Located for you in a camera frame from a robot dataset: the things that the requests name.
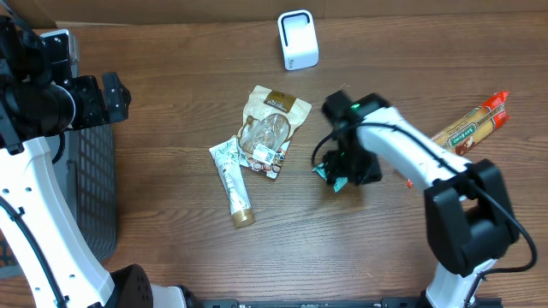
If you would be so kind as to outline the orange spaghetti pasta packet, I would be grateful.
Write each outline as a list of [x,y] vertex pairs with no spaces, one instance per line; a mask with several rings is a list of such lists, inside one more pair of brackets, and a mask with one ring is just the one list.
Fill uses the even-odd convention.
[[490,134],[501,128],[509,119],[505,102],[509,92],[497,92],[481,106],[431,137],[447,151],[463,156]]

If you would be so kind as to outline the white tube with gold cap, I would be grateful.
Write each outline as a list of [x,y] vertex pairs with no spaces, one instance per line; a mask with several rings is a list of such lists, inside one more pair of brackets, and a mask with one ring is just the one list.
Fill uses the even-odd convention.
[[233,137],[209,149],[229,200],[230,215],[235,228],[255,223],[253,208],[241,173],[237,138]]

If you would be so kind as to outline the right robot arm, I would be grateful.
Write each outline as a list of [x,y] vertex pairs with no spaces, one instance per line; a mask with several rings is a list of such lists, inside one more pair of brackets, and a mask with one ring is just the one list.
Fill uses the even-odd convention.
[[471,163],[445,150],[410,125],[384,98],[371,93],[352,101],[338,91],[322,112],[337,148],[322,158],[325,180],[355,185],[381,181],[383,158],[421,190],[426,235],[438,261],[434,278],[408,307],[499,307],[501,299],[478,299],[485,274],[519,238],[500,170],[489,160]]

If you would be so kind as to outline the teal snack bar wrapper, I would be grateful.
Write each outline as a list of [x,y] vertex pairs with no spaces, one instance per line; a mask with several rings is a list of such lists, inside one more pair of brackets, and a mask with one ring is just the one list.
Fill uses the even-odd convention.
[[325,165],[323,163],[315,166],[313,168],[313,172],[316,172],[320,177],[322,177],[325,182],[333,188],[333,191],[335,193],[340,192],[348,184],[347,177],[339,177],[333,175],[325,168]]

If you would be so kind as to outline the beige nut snack pouch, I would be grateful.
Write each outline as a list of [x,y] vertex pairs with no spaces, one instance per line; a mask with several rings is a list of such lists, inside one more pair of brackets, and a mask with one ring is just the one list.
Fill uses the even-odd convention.
[[275,180],[295,132],[311,109],[310,103],[287,93],[254,87],[236,135],[241,166]]

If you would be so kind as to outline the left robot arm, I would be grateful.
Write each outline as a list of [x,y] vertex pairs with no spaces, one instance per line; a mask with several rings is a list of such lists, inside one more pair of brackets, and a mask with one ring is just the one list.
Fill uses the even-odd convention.
[[79,75],[68,31],[37,34],[1,18],[1,230],[37,307],[188,308],[185,288],[152,284],[137,264],[109,272],[61,192],[48,138],[125,121],[129,90],[114,72]]

